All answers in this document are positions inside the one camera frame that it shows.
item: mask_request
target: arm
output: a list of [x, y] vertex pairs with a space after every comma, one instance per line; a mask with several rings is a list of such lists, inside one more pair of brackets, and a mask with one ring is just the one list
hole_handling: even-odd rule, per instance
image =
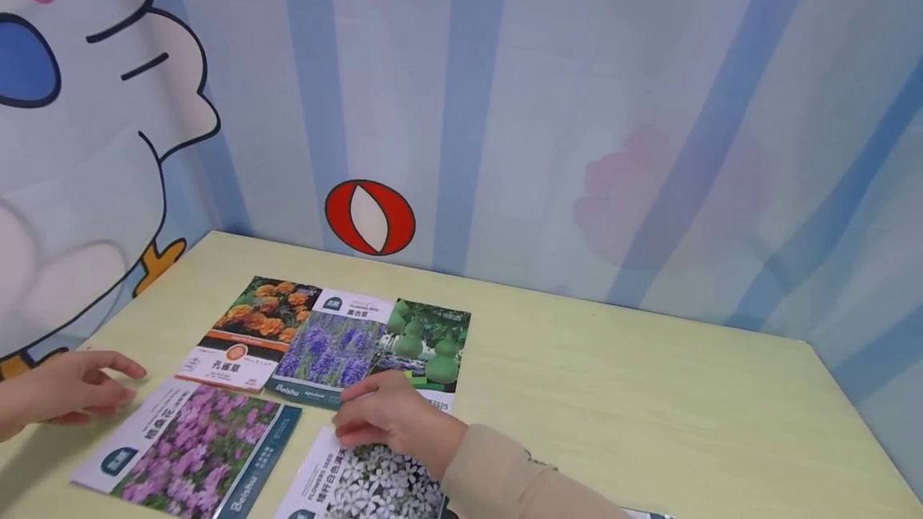
[[627, 517], [612, 501], [481, 424], [468, 427], [442, 490], [467, 517]]
[[626, 517], [516, 441], [437, 411], [398, 372], [378, 373], [344, 391], [333, 418], [345, 447], [378, 442], [418, 459], [469, 518]]

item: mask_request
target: hand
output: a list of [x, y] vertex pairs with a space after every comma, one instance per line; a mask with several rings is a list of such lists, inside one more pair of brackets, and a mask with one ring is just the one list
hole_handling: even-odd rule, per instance
[[455, 457], [467, 424], [434, 408], [401, 372], [371, 375], [341, 394], [333, 418], [344, 447], [384, 444], [418, 459], [441, 481]]
[[103, 369], [141, 379], [144, 367], [115, 351], [71, 351], [0, 384], [0, 441], [26, 424], [85, 424], [90, 414], [111, 416], [135, 392]]

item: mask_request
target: logo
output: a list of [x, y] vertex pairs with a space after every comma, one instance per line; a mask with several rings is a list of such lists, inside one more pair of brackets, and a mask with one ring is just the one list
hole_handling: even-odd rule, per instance
[[330, 296], [329, 299], [324, 301], [324, 308], [330, 308], [333, 311], [340, 311], [342, 306], [344, 306], [344, 300], [340, 299], [339, 296]]
[[229, 361], [236, 361], [241, 359], [242, 356], [247, 355], [247, 350], [247, 345], [235, 344], [224, 353], [224, 356], [226, 356]]
[[135, 458], [136, 454], [138, 454], [138, 449], [133, 449], [132, 447], [116, 449], [114, 452], [109, 453], [108, 456], [105, 456], [103, 463], [99, 467], [106, 475], [116, 477], [122, 472], [122, 469], [125, 469], [125, 465], [128, 465]]
[[401, 193], [374, 180], [353, 179], [327, 195], [324, 214], [348, 247], [383, 257], [402, 251], [417, 232], [417, 218]]

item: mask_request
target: white flower seed packet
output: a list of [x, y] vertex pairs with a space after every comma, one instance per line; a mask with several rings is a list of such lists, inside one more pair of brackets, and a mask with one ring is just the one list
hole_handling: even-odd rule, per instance
[[321, 429], [275, 519], [450, 519], [436, 479], [384, 445], [343, 449]]

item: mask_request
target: tabletop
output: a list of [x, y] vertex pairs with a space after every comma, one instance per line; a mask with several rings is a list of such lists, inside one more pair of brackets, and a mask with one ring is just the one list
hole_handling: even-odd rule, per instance
[[[213, 232], [85, 347], [144, 363], [140, 401], [253, 276], [471, 312], [455, 414], [620, 505], [678, 519], [923, 517], [800, 341]], [[251, 517], [272, 517], [330, 415], [304, 410]], [[67, 483], [118, 423], [37, 426], [0, 445], [0, 517], [167, 517]]]

